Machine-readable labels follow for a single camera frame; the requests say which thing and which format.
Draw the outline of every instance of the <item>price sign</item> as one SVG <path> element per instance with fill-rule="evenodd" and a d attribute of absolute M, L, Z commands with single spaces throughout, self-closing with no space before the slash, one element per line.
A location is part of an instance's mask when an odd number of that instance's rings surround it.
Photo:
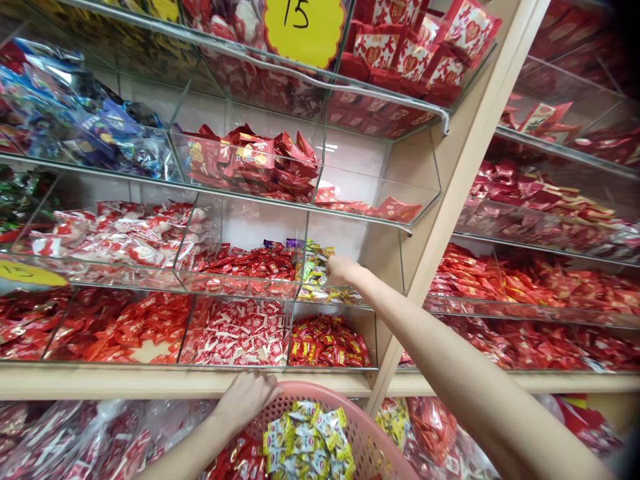
<path fill-rule="evenodd" d="M 54 272 L 8 260 L 0 260 L 0 277 L 11 281 L 50 285 L 52 287 L 60 287 L 67 284 L 64 278 Z"/>
<path fill-rule="evenodd" d="M 345 24 L 341 0 L 266 0 L 267 42 L 281 57 L 327 68 Z"/>

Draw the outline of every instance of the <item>handwritten number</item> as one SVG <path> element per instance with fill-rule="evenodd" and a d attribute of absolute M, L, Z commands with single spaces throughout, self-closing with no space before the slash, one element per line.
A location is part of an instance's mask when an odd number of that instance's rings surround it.
<path fill-rule="evenodd" d="M 7 271 L 10 275 L 15 275 L 16 277 L 29 278 L 32 277 L 33 274 L 29 271 L 24 270 L 24 268 L 20 267 L 8 267 L 6 265 L 2 265 L 2 268 Z"/>
<path fill-rule="evenodd" d="M 291 8 L 291 0 L 287 0 L 287 12 L 285 13 L 285 27 L 287 26 L 287 18 L 289 17 L 289 8 Z"/>
<path fill-rule="evenodd" d="M 309 26 L 309 18 L 307 17 L 307 14 L 305 13 L 305 11 L 302 10 L 302 7 L 300 7 L 300 5 L 302 5 L 303 3 L 309 3 L 309 0 L 298 0 L 298 5 L 296 6 L 294 12 L 302 13 L 306 23 L 304 25 L 294 25 L 293 26 L 294 28 L 307 28 Z M 287 0 L 287 12 L 285 13 L 285 27 L 287 26 L 287 19 L 289 18 L 289 8 L 291 8 L 291 0 Z"/>

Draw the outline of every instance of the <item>human arm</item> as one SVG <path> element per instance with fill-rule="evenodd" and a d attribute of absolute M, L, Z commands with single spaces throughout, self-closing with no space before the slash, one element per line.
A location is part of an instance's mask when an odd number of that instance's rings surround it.
<path fill-rule="evenodd" d="M 351 285 L 504 479 L 612 479 L 609 470 L 508 374 L 369 270 L 329 259 L 329 282 Z"/>
<path fill-rule="evenodd" d="M 229 441 L 282 392 L 273 375 L 238 375 L 215 410 L 135 480 L 194 480 Z"/>

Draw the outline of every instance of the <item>pink plastic basket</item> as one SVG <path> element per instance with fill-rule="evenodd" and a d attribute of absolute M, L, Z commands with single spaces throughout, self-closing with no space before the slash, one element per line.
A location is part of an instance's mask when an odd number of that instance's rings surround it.
<path fill-rule="evenodd" d="M 346 434 L 356 464 L 356 479 L 370 480 L 380 473 L 385 480 L 418 480 L 409 462 L 387 434 L 348 398 L 315 383 L 285 381 L 278 385 L 284 388 L 282 395 L 249 426 L 248 432 L 255 440 L 261 441 L 267 424 L 291 411 L 293 402 L 297 400 L 316 401 L 324 411 L 342 407 L 348 422 Z"/>

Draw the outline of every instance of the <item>hand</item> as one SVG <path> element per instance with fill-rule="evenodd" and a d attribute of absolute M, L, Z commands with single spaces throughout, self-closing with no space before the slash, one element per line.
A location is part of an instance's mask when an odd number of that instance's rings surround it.
<path fill-rule="evenodd" d="M 234 436 L 282 391 L 282 387 L 277 386 L 274 375 L 266 376 L 244 371 L 227 389 L 213 414 L 229 426 L 231 436 Z"/>
<path fill-rule="evenodd" d="M 327 284 L 330 285 L 353 285 L 353 279 L 358 275 L 358 270 L 362 269 L 358 262 L 346 257 L 332 255 L 327 262 Z"/>

